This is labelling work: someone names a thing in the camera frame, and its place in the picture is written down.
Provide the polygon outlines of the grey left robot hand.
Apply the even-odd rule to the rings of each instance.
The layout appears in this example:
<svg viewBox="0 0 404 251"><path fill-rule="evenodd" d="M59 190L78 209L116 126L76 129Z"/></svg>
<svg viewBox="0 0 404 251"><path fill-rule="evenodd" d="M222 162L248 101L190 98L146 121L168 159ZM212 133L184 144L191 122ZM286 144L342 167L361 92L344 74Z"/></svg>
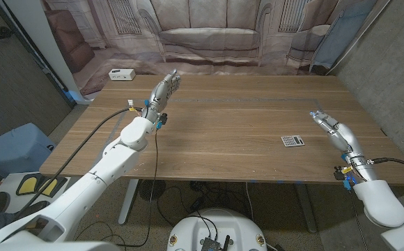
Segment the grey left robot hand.
<svg viewBox="0 0 404 251"><path fill-rule="evenodd" d="M152 90L149 99L146 101L146 107L142 110L141 116L155 123L166 107L168 99L179 89L180 81L181 78L177 74L177 70L173 69Z"/></svg>

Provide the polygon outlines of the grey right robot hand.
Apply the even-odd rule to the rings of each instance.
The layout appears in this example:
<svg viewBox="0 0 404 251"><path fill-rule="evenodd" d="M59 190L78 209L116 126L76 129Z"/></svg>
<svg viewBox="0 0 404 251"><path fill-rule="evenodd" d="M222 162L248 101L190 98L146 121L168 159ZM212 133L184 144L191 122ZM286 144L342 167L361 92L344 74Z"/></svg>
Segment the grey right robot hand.
<svg viewBox="0 0 404 251"><path fill-rule="evenodd" d="M332 145L337 148L345 158L363 157L364 152L355 134L344 123L338 122L334 117L322 111L310 112L312 119L327 133Z"/></svg>

